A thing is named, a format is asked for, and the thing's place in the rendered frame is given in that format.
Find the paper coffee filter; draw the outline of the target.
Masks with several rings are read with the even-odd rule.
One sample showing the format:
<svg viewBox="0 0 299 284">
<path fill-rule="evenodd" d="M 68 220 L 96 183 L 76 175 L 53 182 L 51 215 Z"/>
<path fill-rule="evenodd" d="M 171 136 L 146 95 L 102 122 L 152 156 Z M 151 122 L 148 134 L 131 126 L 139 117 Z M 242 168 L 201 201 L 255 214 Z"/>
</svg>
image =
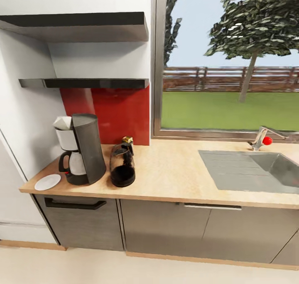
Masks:
<svg viewBox="0 0 299 284">
<path fill-rule="evenodd" d="M 72 117 L 59 116 L 53 125 L 61 130 L 72 130 L 73 129 Z"/>
</svg>

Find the saucer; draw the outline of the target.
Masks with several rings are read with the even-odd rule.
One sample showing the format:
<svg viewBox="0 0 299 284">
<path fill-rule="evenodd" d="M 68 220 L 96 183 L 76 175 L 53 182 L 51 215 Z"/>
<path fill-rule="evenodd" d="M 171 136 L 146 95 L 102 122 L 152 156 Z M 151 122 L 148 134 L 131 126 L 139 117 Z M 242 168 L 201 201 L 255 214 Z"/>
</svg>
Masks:
<svg viewBox="0 0 299 284">
<path fill-rule="evenodd" d="M 60 182 L 60 180 L 61 180 L 61 176 L 58 174 L 49 175 L 39 180 L 35 184 L 35 188 L 39 191 L 47 190 L 57 185 Z"/>
</svg>

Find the bottle of coffee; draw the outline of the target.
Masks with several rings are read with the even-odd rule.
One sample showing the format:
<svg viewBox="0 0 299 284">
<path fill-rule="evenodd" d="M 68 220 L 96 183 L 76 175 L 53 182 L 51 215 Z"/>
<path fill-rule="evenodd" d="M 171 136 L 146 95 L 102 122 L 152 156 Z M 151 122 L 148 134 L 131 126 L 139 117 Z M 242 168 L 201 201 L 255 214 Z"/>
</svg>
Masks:
<svg viewBox="0 0 299 284">
<path fill-rule="evenodd" d="M 123 138 L 122 143 L 129 142 L 131 145 L 133 145 L 133 139 L 132 137 L 126 136 Z"/>
</svg>

